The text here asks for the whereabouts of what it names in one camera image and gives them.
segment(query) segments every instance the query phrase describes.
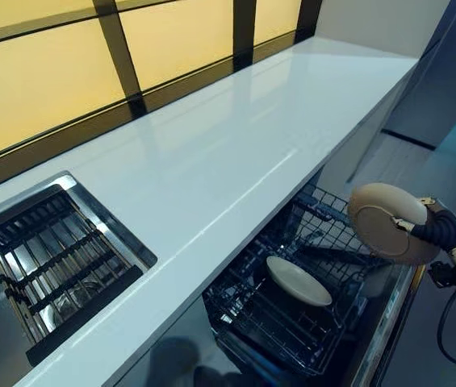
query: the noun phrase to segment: plate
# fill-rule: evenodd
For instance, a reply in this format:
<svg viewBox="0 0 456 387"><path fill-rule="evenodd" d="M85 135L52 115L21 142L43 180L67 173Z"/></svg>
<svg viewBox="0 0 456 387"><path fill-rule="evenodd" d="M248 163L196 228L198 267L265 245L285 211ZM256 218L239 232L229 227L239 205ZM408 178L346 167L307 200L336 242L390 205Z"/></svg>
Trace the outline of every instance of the plate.
<svg viewBox="0 0 456 387"><path fill-rule="evenodd" d="M392 222L393 216L415 224L429 221L425 206L410 193L383 183L371 183L351 193L348 214L359 239L376 255L401 264L426 264L439 248Z"/></svg>
<svg viewBox="0 0 456 387"><path fill-rule="evenodd" d="M279 256L268 256L270 276L292 297L313 306L328 306L332 296L317 279L299 266Z"/></svg>

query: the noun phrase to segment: dishwasher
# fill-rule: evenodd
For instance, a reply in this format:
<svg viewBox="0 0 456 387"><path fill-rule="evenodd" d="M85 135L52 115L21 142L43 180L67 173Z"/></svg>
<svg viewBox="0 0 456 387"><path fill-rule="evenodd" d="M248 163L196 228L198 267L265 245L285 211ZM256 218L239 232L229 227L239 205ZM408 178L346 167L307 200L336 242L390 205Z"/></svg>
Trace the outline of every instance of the dishwasher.
<svg viewBox="0 0 456 387"><path fill-rule="evenodd" d="M413 268L370 253L347 205L312 178L203 291L215 341L242 374L263 385L361 385L391 350ZM332 303L310 306L286 293L268 256L313 276Z"/></svg>

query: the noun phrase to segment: black hose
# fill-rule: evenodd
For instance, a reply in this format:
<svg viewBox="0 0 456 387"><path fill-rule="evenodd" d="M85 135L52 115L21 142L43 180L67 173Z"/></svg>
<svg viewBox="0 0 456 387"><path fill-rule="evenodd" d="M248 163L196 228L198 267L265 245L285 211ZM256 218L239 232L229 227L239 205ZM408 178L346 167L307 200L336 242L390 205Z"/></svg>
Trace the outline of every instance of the black hose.
<svg viewBox="0 0 456 387"><path fill-rule="evenodd" d="M448 313L450 312L450 308L454 304L456 298L456 287L448 301L446 302L445 309L443 313L441 313L441 317L439 318L439 324L437 325L437 346L443 355L445 355L446 359L451 361L456 365L456 359L452 357L443 347L443 329L445 329L446 318L448 317Z"/></svg>
<svg viewBox="0 0 456 387"><path fill-rule="evenodd" d="M456 248L456 216L449 210L438 211L432 222L415 225L411 234L450 252Z"/></svg>

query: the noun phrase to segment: dishwasher rack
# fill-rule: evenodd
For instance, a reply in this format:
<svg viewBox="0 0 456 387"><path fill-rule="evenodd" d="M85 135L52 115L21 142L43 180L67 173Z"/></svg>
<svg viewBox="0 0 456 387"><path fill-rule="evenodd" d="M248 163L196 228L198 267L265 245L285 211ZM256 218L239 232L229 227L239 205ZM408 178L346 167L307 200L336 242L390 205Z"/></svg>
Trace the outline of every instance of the dishwasher rack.
<svg viewBox="0 0 456 387"><path fill-rule="evenodd" d="M233 335L271 364L294 374L322 374L357 309L366 275L389 264L370 255L346 215L347 202L306 184L203 293L219 341ZM313 275L333 303L314 307L270 278L267 256Z"/></svg>

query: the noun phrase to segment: yellow window pane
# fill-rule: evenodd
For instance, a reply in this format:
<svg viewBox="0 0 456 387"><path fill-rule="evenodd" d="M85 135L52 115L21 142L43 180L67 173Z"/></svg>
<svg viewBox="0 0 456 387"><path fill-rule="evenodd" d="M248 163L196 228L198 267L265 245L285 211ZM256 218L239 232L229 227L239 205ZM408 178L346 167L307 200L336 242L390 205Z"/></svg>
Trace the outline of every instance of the yellow window pane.
<svg viewBox="0 0 456 387"><path fill-rule="evenodd" d="M0 0L0 27L93 8L92 0Z"/></svg>
<svg viewBox="0 0 456 387"><path fill-rule="evenodd" d="M142 89L232 55L232 0L168 2L120 18Z"/></svg>
<svg viewBox="0 0 456 387"><path fill-rule="evenodd" d="M0 43L0 150L124 97L97 19Z"/></svg>
<svg viewBox="0 0 456 387"><path fill-rule="evenodd" d="M135 8L139 6L151 6L159 2L172 2L176 0L115 0L118 10L126 10L128 8Z"/></svg>
<svg viewBox="0 0 456 387"><path fill-rule="evenodd" d="M257 0L254 44L296 29L301 0Z"/></svg>

